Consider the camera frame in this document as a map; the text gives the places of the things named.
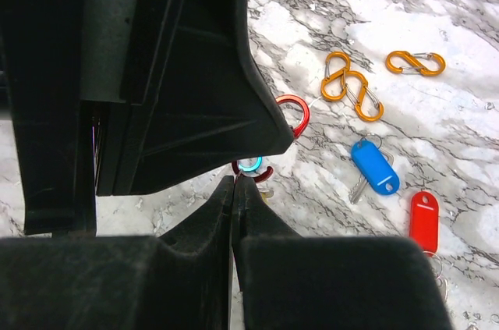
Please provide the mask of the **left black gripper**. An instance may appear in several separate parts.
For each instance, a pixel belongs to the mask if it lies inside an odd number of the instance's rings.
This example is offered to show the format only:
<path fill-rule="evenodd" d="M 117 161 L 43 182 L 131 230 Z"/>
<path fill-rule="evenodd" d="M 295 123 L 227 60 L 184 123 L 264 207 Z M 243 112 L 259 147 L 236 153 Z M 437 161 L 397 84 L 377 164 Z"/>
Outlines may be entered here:
<path fill-rule="evenodd" d="M 95 235 L 95 144 L 131 101 L 135 22 L 136 0 L 1 0 L 27 235 Z"/>

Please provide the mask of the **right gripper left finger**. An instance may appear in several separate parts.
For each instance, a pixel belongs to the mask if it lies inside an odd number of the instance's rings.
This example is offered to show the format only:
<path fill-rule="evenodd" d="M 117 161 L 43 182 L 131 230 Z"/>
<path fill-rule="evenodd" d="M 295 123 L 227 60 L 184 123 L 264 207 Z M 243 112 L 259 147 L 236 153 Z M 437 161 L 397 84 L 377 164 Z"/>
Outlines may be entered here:
<path fill-rule="evenodd" d="M 4 329 L 227 329 L 234 179 L 163 236 L 1 241 Z"/>

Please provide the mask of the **yellow key tag with key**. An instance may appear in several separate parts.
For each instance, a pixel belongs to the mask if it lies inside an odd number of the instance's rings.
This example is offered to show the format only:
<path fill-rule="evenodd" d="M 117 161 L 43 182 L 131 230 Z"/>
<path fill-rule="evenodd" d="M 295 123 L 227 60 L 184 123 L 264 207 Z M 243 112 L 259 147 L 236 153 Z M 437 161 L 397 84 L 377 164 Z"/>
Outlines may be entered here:
<path fill-rule="evenodd" d="M 268 200 L 274 196 L 274 191 L 272 189 L 261 190 L 260 195 L 264 202 L 267 204 Z"/>

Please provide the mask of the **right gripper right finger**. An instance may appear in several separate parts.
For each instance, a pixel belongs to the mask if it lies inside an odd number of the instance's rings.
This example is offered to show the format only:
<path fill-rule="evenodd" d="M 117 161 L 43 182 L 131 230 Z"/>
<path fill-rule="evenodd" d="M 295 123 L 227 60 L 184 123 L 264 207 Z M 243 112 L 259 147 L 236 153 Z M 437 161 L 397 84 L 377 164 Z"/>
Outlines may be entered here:
<path fill-rule="evenodd" d="M 303 237 L 236 180 L 232 247 L 248 329 L 449 329 L 421 249 L 397 236 Z"/>

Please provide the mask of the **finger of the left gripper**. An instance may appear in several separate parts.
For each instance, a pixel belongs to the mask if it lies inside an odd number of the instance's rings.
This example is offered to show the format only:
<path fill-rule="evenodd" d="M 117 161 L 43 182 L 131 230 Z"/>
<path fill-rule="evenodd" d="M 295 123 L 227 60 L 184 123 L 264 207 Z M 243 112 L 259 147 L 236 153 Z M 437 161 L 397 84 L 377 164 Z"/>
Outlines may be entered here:
<path fill-rule="evenodd" d="M 97 194 L 165 190 L 293 134 L 250 51 L 248 0 L 136 0 L 120 94 L 105 109 Z"/>

